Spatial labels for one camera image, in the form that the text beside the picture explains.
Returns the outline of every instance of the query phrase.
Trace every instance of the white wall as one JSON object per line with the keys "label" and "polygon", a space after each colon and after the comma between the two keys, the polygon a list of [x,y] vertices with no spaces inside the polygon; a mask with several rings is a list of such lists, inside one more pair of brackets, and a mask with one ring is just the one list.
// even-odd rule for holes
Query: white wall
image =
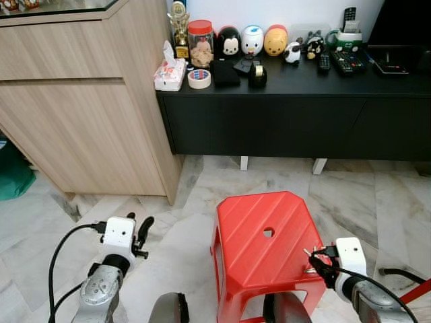
{"label": "white wall", "polygon": [[[172,0],[166,0],[168,8]],[[328,23],[331,29],[342,26],[344,9],[357,7],[363,39],[368,40],[384,0],[187,0],[191,20],[207,19],[218,32],[225,25],[240,31],[257,24],[264,31],[273,24]]]}

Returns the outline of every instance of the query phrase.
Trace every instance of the red jar lid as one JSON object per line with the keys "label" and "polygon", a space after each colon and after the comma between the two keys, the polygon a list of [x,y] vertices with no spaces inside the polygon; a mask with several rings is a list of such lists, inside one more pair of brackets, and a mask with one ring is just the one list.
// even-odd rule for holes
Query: red jar lid
{"label": "red jar lid", "polygon": [[195,20],[189,22],[189,32],[194,35],[205,35],[213,31],[213,25],[209,20]]}

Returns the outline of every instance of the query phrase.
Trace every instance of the glass jar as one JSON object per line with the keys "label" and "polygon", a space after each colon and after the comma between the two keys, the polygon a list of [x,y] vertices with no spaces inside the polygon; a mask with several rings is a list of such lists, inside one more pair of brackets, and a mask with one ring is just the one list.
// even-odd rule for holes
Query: glass jar
{"label": "glass jar", "polygon": [[190,59],[193,66],[207,69],[214,59],[214,33],[208,20],[189,22]]}

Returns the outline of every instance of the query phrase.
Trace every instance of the marble floor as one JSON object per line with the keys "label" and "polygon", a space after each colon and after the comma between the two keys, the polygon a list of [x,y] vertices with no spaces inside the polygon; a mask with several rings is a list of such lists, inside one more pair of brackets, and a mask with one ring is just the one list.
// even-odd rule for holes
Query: marble floor
{"label": "marble floor", "polygon": [[[48,264],[55,246],[77,223],[93,223],[135,212],[138,223],[153,215],[146,249],[121,289],[116,323],[147,322],[157,297],[186,294],[192,323],[216,323],[216,284],[209,245],[216,205],[227,196],[289,190],[308,205],[324,243],[357,236],[368,275],[398,295],[415,285],[397,276],[382,277],[382,267],[404,268],[431,276],[431,178],[409,162],[329,160],[320,176],[311,159],[250,157],[248,171],[239,158],[187,156],[176,202],[159,196],[76,196],[65,200],[38,174],[18,199],[0,202],[0,323],[48,320]],[[66,243],[55,268],[58,299],[82,281],[100,260],[99,237],[81,230]],[[247,316],[261,313],[256,298]],[[77,295],[60,308],[57,322],[70,322]],[[431,295],[410,304],[419,322],[431,322]],[[359,322],[350,304],[327,291],[312,321]]]}

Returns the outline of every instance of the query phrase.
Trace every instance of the glass shelf top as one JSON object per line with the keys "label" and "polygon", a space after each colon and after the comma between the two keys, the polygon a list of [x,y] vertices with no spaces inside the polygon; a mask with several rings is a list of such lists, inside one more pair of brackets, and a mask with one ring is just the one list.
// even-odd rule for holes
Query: glass shelf top
{"label": "glass shelf top", "polygon": [[21,10],[0,11],[0,20],[35,15],[57,15],[60,13],[79,13],[106,11],[118,0],[0,0],[6,9],[20,7]]}

